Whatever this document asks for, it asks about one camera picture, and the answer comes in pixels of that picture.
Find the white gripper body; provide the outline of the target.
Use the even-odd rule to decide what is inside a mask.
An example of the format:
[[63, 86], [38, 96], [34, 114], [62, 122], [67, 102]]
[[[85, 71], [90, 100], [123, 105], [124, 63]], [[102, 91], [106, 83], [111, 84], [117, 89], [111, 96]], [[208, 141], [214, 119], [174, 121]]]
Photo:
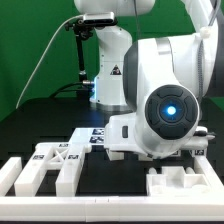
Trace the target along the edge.
[[135, 131], [136, 114], [111, 116], [105, 126], [104, 147], [111, 152], [133, 152], [145, 156], [170, 156], [179, 149], [204, 150], [208, 147], [208, 137], [194, 136], [192, 133], [177, 139], [165, 140], [152, 130]]

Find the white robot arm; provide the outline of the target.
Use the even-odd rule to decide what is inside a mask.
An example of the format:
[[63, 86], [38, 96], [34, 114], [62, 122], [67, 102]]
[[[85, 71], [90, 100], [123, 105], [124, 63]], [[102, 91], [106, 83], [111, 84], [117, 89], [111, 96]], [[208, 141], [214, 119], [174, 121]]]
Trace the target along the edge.
[[114, 113], [104, 137], [111, 153], [161, 159], [208, 146], [212, 136], [199, 124], [200, 104], [221, 79], [224, 16], [221, 0], [181, 2], [194, 33], [134, 41], [116, 17], [145, 14], [155, 0], [74, 0], [99, 38], [101, 68], [91, 102]]

